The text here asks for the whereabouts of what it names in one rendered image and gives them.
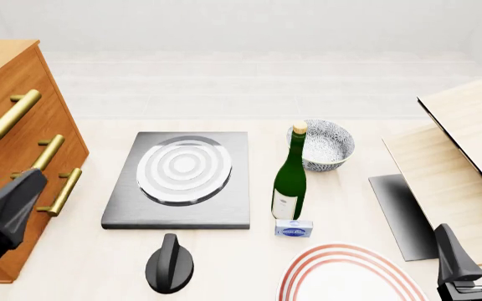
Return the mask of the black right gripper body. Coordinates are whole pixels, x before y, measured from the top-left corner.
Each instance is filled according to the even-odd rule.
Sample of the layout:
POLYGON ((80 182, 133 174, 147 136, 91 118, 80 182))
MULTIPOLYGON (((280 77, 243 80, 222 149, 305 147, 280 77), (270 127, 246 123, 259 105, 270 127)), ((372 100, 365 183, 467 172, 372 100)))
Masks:
POLYGON ((444 283, 437 288, 442 301, 482 301, 482 285, 466 288, 444 283))

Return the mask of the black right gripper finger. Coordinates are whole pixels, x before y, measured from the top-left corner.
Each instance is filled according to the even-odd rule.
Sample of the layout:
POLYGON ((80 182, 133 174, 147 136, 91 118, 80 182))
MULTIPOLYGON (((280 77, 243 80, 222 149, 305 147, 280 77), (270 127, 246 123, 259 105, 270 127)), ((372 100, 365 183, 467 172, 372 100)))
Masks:
POLYGON ((448 224, 439 225, 434 235, 438 248, 438 285, 482 278, 482 269, 460 245, 448 224))

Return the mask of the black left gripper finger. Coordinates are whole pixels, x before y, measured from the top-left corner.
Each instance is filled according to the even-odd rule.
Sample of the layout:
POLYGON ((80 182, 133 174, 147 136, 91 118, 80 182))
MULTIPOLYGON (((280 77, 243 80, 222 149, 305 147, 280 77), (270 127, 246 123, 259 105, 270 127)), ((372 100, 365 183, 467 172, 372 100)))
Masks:
POLYGON ((0 189, 0 231, 12 240, 11 250, 23 242, 28 219, 46 185, 43 172, 33 169, 0 189))

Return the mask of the flat black stove plate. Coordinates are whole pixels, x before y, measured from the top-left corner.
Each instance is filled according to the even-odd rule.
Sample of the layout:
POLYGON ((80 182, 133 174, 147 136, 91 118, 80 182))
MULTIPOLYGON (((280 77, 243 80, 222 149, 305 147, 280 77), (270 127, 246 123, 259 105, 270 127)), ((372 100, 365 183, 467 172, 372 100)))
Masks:
POLYGON ((248 230, 247 132, 138 132, 101 226, 248 230))

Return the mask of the round black stove knob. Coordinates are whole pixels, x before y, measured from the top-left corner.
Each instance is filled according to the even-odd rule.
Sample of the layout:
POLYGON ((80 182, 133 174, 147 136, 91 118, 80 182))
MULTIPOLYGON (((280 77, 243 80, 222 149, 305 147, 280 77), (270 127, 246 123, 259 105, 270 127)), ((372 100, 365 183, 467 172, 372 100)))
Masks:
POLYGON ((171 294, 185 288, 194 273, 192 254, 179 244, 177 235, 167 233, 162 247, 148 259, 145 277, 157 293, 171 294))

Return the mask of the wooden cabinet drawer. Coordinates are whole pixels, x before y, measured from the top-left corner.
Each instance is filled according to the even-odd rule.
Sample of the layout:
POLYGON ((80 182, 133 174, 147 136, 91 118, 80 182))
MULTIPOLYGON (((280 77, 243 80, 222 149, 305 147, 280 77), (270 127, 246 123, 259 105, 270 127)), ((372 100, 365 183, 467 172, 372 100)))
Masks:
POLYGON ((27 94, 31 89, 36 89, 42 97, 56 93, 43 63, 33 49, 0 68, 0 117, 13 107, 11 95, 27 94))
POLYGON ((71 172, 75 167, 81 169, 88 154, 89 151, 83 144, 79 132, 70 131, 69 140, 65 140, 45 172, 43 172, 43 175, 47 178, 47 185, 33 207, 23 242, 16 250, 12 250, 5 255, 5 265, 8 268, 11 280, 14 281, 18 278, 33 248, 52 218, 46 212, 37 212, 36 208, 52 204, 66 182, 65 179, 59 179, 59 173, 71 172))
POLYGON ((46 149, 41 140, 62 135, 69 140, 72 126, 57 93, 42 99, 2 140, 0 140, 0 188, 7 185, 14 172, 32 167, 46 149))

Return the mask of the pale wood box black edge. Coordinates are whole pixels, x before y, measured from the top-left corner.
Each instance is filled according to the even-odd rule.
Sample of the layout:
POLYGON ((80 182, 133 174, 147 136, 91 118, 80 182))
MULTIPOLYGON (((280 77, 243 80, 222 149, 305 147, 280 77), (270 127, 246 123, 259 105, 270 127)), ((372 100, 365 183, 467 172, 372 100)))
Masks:
POLYGON ((383 142, 430 225, 449 225, 482 266, 482 79, 418 104, 432 122, 383 142))

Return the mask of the white plate with red rings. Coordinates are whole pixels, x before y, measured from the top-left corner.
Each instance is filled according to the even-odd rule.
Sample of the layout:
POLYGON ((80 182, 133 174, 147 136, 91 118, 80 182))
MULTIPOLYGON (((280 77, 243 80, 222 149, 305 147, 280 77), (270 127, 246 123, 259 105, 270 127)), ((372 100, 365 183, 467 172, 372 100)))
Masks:
POLYGON ((309 247, 290 261, 275 301, 428 301, 428 296, 383 255, 331 242, 309 247))

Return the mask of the small blue printed box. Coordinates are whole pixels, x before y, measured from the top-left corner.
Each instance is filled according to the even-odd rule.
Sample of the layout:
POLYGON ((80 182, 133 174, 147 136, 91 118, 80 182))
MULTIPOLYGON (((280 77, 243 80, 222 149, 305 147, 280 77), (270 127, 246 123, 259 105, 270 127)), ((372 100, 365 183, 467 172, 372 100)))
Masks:
POLYGON ((280 237, 310 237, 312 221, 275 220, 274 234, 280 237))

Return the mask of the blue patterned bowl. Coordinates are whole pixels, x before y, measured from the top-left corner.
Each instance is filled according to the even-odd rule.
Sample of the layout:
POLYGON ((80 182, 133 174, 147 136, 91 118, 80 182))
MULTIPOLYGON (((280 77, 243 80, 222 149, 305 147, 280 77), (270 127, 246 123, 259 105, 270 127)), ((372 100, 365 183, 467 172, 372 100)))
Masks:
POLYGON ((305 120, 307 132, 302 152, 305 170, 334 171, 353 155, 355 141, 344 127, 329 120, 305 120))

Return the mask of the green wine bottle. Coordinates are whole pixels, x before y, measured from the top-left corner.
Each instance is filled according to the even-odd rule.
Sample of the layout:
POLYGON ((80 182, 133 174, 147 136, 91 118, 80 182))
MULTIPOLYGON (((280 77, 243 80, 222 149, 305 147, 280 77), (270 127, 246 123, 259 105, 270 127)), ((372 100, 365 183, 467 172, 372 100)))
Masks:
POLYGON ((277 220, 297 220, 304 205, 306 175, 302 152, 307 129, 303 120, 292 125, 289 154, 274 179, 271 213, 277 220))

